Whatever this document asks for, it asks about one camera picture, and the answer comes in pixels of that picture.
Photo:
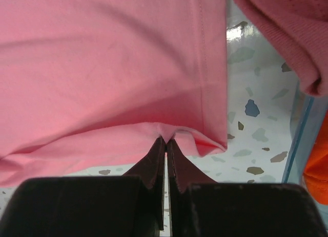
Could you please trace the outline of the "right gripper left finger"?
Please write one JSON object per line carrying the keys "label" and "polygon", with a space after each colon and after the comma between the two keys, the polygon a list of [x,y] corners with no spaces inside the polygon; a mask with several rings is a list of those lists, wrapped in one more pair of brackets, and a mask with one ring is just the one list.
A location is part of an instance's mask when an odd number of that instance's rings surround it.
{"label": "right gripper left finger", "polygon": [[47,177],[23,182],[1,218],[1,236],[159,236],[166,144],[121,176]]}

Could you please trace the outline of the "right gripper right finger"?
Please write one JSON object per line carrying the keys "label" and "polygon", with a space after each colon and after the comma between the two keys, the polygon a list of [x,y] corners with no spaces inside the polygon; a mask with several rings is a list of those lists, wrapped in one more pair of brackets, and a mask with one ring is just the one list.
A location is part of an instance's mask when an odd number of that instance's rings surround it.
{"label": "right gripper right finger", "polygon": [[167,156],[173,236],[327,236],[303,187],[215,182],[175,140],[169,141]]}

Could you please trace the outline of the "light pink t-shirt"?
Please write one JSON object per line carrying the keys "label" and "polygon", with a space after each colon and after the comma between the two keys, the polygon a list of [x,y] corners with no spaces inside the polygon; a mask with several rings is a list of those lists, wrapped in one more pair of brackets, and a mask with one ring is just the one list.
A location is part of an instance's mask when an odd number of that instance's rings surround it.
{"label": "light pink t-shirt", "polygon": [[1,186],[227,149],[226,0],[1,0]]}

